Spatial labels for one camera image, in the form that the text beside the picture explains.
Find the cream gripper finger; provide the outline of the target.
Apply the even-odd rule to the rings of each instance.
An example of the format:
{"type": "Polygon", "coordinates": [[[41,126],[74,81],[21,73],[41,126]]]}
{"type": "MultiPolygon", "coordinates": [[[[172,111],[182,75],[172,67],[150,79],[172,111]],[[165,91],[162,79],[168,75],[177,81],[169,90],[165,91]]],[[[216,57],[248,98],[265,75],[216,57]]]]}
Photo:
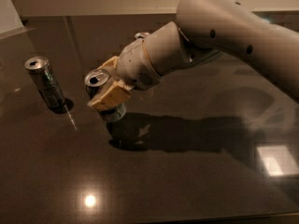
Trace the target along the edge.
{"type": "Polygon", "coordinates": [[[119,58],[117,56],[111,57],[103,64],[101,64],[99,66],[99,69],[107,71],[111,76],[116,76],[118,74],[117,72],[118,59],[119,58]]]}
{"type": "Polygon", "coordinates": [[[92,99],[87,106],[97,111],[109,110],[120,105],[131,97],[132,86],[123,80],[108,80],[107,82],[86,82],[88,94],[92,99]]]}

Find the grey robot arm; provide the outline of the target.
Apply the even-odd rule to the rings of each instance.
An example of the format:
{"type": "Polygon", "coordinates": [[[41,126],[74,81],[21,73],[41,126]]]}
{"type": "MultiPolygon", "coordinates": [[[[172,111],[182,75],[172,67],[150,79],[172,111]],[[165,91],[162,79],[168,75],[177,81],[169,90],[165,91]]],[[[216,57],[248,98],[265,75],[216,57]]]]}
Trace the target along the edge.
{"type": "Polygon", "coordinates": [[[221,53],[248,63],[259,74],[299,98],[299,36],[244,8],[236,0],[180,0],[176,20],[126,46],[103,63],[108,81],[88,106],[109,110],[131,90],[147,90],[178,69],[209,63],[221,53]]]}

